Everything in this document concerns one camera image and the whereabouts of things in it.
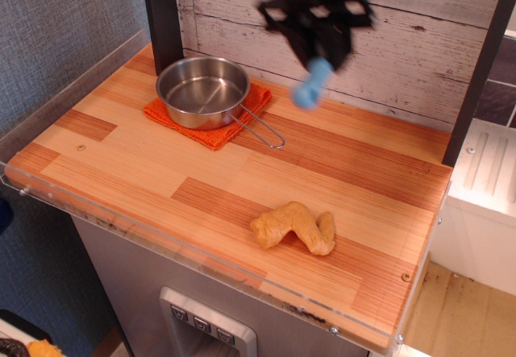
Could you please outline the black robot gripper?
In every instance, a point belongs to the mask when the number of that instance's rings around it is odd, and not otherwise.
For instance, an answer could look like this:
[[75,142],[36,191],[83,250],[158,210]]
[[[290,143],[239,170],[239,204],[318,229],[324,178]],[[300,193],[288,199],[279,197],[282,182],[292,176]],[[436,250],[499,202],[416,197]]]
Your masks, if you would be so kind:
[[334,71],[339,70],[352,52],[352,32],[349,27],[371,27],[374,13],[368,0],[269,0],[259,2],[257,10],[264,16],[268,27],[278,30],[281,21],[270,15],[281,12],[286,20],[307,26],[312,18],[334,19],[344,27],[329,26],[316,31],[302,28],[284,32],[293,53],[305,69],[316,57],[325,59]]

